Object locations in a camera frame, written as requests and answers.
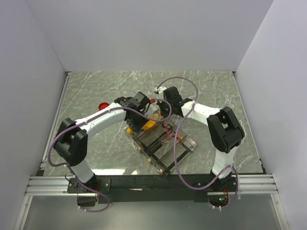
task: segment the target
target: white backdrop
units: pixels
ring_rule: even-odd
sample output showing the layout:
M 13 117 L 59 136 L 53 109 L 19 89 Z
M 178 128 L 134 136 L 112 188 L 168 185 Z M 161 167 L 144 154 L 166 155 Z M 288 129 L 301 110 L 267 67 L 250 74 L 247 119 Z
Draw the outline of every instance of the white backdrop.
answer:
M 307 229 L 307 1 L 275 0 L 236 81 L 291 229 Z
M 65 80 L 24 0 L 0 1 L 0 229 L 13 229 Z
M 27 0 L 65 70 L 236 70 L 273 0 Z

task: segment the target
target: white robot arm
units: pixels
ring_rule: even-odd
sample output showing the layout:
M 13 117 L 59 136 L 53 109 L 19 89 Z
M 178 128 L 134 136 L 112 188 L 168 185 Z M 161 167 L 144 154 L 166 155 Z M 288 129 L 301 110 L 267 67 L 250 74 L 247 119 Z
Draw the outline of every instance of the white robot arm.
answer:
M 227 165 L 232 166 L 236 149 L 240 145 L 245 134 L 230 108 L 211 108 L 195 103 L 195 101 L 191 99 L 183 100 L 176 87 L 170 87 L 168 89 L 166 87 L 155 88 L 155 93 L 159 99 L 166 99 L 169 101 L 172 107 L 174 107 L 172 109 L 175 113 L 177 112 L 176 114 L 182 117 L 186 116 L 191 110 L 192 105 L 195 104 L 194 110 L 187 118 L 197 120 L 209 127 L 212 142 L 217 148 L 212 173 L 217 175 Z M 165 107 L 165 105 L 162 105 L 160 108 L 162 110 L 165 109 L 165 113 L 167 112 L 167 107 Z M 219 179 L 228 177 L 230 173 L 231 168 L 226 169 L 219 175 Z
M 148 122 L 148 119 L 124 108 L 138 111 L 146 117 L 159 113 L 157 104 L 151 103 L 147 96 L 138 92 L 134 97 L 117 98 L 106 108 L 88 117 L 75 121 L 66 118 L 58 129 L 57 136 L 64 130 L 79 125 L 61 136 L 55 143 L 54 149 L 68 163 L 80 181 L 88 187 L 95 188 L 96 179 L 85 159 L 88 139 L 117 122 L 126 121 L 136 133 Z

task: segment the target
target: metal frame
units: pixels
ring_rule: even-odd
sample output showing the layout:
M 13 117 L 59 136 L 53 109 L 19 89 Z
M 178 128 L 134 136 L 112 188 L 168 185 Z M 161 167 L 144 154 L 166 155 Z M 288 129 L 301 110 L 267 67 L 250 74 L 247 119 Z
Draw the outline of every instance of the metal frame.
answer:
M 28 212 L 29 212 L 29 209 L 30 209 L 32 198 L 33 198 L 33 196 L 31 196 L 31 195 L 24 197 L 23 203 L 21 205 L 16 223 L 15 223 L 15 226 L 14 226 L 14 230 L 23 230 L 24 229 L 24 224 L 25 224 L 25 221 L 26 221 L 27 216 L 28 216 Z
M 290 230 L 290 225 L 288 223 L 287 216 L 286 216 L 286 213 L 284 212 L 283 205 L 281 203 L 279 195 L 271 194 L 271 198 L 273 201 L 273 205 L 275 208 L 275 212 L 276 212 L 281 230 Z
M 56 111 L 56 115 L 53 121 L 53 125 L 48 137 L 44 156 L 40 166 L 40 171 L 43 171 L 47 165 L 47 149 L 55 135 L 55 126 L 57 124 L 59 113 L 62 108 L 63 98 L 66 93 L 68 81 L 70 79 L 71 72 L 68 72 L 65 84 L 59 100 L 59 105 Z M 69 182 L 64 176 L 31 176 L 28 187 L 26 189 L 24 200 L 17 217 L 14 229 L 22 230 L 29 212 L 29 208 L 34 196 L 95 196 L 94 193 L 86 194 L 69 194 L 67 193 Z M 217 195 L 222 193 L 208 192 L 208 195 Z M 250 174 L 239 175 L 239 196 L 241 194 L 271 194 L 273 205 L 276 211 L 276 215 L 282 230 L 289 230 L 289 224 L 286 219 L 286 215 L 281 204 L 278 189 L 276 187 L 274 178 L 271 174 Z
M 25 196 L 95 196 L 94 193 L 69 194 L 67 193 L 68 184 L 64 176 L 31 176 Z M 239 175 L 239 193 L 277 194 L 278 190 L 271 174 Z

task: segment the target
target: marble floor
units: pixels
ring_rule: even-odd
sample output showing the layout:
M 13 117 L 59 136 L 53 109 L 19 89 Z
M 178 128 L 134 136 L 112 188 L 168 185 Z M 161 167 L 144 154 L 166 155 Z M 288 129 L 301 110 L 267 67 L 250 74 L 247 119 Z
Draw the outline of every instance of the marble floor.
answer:
M 97 71 L 72 72 L 59 112 L 60 122 L 86 117 L 98 111 L 101 102 L 113 102 L 120 96 L 134 96 L 138 91 L 155 98 L 153 89 L 162 80 L 172 76 L 191 79 L 199 89 L 198 102 L 210 107 L 231 107 L 237 115 L 245 138 L 235 155 L 234 166 L 239 173 L 262 173 L 261 161 L 248 125 L 242 101 L 232 72 L 223 71 Z M 183 98 L 194 98 L 195 89 L 187 81 L 172 79 L 164 86 L 176 86 Z M 171 118 L 179 123 L 181 118 Z M 126 123 L 109 126 L 88 142 L 87 161 L 93 171 L 103 174 L 158 174 L 156 168 L 136 151 L 124 134 Z M 198 147 L 179 165 L 181 173 L 209 173 L 215 158 L 215 148 L 207 126 L 187 119 L 182 130 L 191 136 Z M 63 160 L 55 151 L 53 162 Z M 64 175 L 66 167 L 47 166 L 44 175 Z

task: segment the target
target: metal bracket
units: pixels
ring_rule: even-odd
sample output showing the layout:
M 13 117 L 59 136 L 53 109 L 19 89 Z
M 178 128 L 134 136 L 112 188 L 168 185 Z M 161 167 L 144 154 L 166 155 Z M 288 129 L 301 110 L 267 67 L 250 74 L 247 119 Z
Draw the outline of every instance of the metal bracket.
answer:
M 99 177 L 97 179 L 98 182 L 98 186 L 99 186 L 99 191 L 103 194 L 107 194 L 110 192 L 110 187 L 111 187 L 111 178 L 107 178 L 107 177 Z M 76 180 L 76 178 L 72 177 L 69 180 L 69 184 L 68 184 L 68 189 L 67 189 L 67 193 L 77 193 L 77 194 L 81 194 L 81 193 L 88 193 L 87 190 L 83 187 L 81 187 L 78 183 L 78 181 Z
M 32 196 L 25 196 L 24 197 L 23 203 L 21 204 L 21 208 L 20 208 L 20 211 L 19 211 L 19 215 L 17 217 L 16 223 L 15 223 L 15 226 L 14 226 L 14 230 L 24 229 L 24 224 L 25 224 L 25 221 L 27 219 L 27 215 L 28 215 L 28 212 L 29 212 L 29 209 L 30 209 L 32 198 L 33 198 Z
M 290 225 L 280 201 L 279 194 L 271 194 L 271 197 L 281 230 L 290 230 Z

